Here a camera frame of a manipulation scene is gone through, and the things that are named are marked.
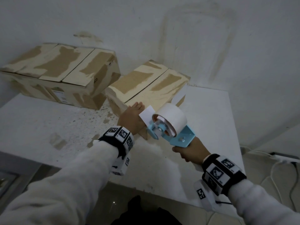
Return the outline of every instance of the white sleeve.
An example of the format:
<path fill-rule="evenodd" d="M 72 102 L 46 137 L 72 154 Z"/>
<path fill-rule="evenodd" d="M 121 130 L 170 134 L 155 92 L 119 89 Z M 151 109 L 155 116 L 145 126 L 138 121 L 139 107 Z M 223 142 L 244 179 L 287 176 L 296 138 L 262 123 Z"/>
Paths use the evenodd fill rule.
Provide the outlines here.
<path fill-rule="evenodd" d="M 104 141 L 51 177 L 34 182 L 0 216 L 0 224 L 84 224 L 108 181 L 118 149 Z"/>
<path fill-rule="evenodd" d="M 244 179 L 233 185 L 228 198 L 246 224 L 300 224 L 300 214 L 280 204 L 264 188 Z"/>

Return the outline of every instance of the cardboard box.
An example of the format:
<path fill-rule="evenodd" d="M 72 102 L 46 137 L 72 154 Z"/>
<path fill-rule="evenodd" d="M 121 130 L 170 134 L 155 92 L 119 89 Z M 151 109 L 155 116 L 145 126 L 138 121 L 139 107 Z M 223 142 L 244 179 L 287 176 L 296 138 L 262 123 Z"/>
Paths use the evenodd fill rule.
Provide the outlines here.
<path fill-rule="evenodd" d="M 113 112 L 120 116 L 128 106 L 143 102 L 155 111 L 165 103 L 180 106 L 185 99 L 189 77 L 149 60 L 105 89 Z M 146 129 L 140 132 L 146 140 Z"/>
<path fill-rule="evenodd" d="M 39 49 L 0 69 L 24 95 L 100 109 L 104 89 L 120 77 L 113 51 L 62 44 L 43 44 Z"/>

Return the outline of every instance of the power strip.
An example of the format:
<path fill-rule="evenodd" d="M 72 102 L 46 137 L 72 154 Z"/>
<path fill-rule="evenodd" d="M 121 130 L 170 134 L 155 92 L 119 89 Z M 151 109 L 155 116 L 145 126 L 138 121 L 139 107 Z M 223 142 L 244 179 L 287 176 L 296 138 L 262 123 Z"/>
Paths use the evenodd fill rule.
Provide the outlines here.
<path fill-rule="evenodd" d="M 281 162 L 286 162 L 286 163 L 300 163 L 300 159 L 297 156 L 294 155 L 287 155 L 283 153 L 278 153 L 278 152 L 272 152 L 270 153 L 270 159 L 281 161 Z"/>

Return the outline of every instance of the hand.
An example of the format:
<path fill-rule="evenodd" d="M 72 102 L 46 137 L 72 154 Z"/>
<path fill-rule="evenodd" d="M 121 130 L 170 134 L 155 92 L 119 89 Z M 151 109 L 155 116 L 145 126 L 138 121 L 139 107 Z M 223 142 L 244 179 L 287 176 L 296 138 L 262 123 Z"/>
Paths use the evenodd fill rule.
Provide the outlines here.
<path fill-rule="evenodd" d="M 203 160 L 211 153 L 206 149 L 201 140 L 195 137 L 188 147 L 173 147 L 174 152 L 179 152 L 181 158 L 186 162 L 193 162 L 202 165 Z"/>
<path fill-rule="evenodd" d="M 145 105 L 142 102 L 136 102 L 120 115 L 118 125 L 128 129 L 132 135 L 137 134 L 146 125 L 140 118 L 139 114 L 145 109 Z"/>

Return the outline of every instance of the tabletop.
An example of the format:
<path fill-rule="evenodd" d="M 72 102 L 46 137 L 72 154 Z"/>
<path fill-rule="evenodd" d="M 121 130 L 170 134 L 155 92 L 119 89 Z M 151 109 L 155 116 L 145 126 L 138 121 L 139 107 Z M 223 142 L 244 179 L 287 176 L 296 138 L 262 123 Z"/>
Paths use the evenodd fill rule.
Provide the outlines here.
<path fill-rule="evenodd" d="M 189 86 L 180 109 L 211 153 L 245 170 L 226 91 Z M 62 168 L 117 120 L 107 100 L 92 110 L 19 94 L 0 109 L 0 150 Z M 202 173 L 171 148 L 163 138 L 146 141 L 136 135 L 126 175 L 111 174 L 109 181 L 201 207 L 193 183 Z M 232 205 L 219 212 L 237 217 Z"/>

